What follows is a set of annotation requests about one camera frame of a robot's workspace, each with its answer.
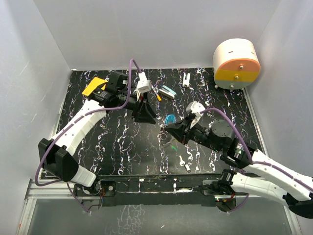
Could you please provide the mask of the blue organizer handle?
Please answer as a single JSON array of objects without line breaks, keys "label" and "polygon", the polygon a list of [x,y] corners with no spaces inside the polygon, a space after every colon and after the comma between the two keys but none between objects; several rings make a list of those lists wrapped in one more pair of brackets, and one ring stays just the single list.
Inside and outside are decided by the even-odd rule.
[{"label": "blue organizer handle", "polygon": [[170,114],[165,118],[165,125],[173,124],[176,122],[176,117],[174,114]]}]

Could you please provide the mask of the metal key organizer with rings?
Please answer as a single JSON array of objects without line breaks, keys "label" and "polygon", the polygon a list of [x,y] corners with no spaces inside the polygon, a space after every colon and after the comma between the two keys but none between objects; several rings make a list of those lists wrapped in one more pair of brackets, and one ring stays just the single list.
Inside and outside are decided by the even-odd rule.
[{"label": "metal key organizer with rings", "polygon": [[159,140],[159,145],[162,148],[169,147],[170,145],[177,142],[177,140],[171,134],[169,134],[167,131],[165,131],[165,129],[164,129],[165,127],[166,127],[166,125],[161,126],[160,131],[157,135],[157,138]]}]

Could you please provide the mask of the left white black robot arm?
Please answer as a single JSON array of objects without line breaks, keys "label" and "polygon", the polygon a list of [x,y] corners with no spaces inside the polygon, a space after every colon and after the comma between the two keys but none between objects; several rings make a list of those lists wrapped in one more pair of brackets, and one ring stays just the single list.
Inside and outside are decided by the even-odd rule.
[{"label": "left white black robot arm", "polygon": [[39,142],[44,170],[61,181],[84,186],[84,190],[90,195],[100,192],[101,183],[97,176],[73,158],[87,133],[112,110],[128,109],[132,111],[133,121],[156,123],[156,114],[148,101],[148,92],[152,89],[150,80],[145,72],[140,72],[136,93],[132,94],[130,79],[129,75],[114,71],[109,80],[99,77],[91,80],[82,92],[86,101],[74,118],[50,140],[42,139]]}]

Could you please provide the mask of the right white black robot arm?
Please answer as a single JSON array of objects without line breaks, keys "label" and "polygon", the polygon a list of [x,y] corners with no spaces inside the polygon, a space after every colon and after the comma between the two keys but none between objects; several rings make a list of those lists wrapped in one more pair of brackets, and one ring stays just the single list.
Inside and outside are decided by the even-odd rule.
[{"label": "right white black robot arm", "polygon": [[226,120],[216,120],[210,128],[196,124],[191,119],[166,125],[164,130],[178,142],[194,141],[216,152],[227,165],[257,175],[249,177],[234,170],[223,170],[218,181],[205,183],[203,190],[210,194],[248,193],[278,202],[294,214],[313,217],[313,179],[298,174],[266,156],[261,150],[245,151],[239,138]]}]

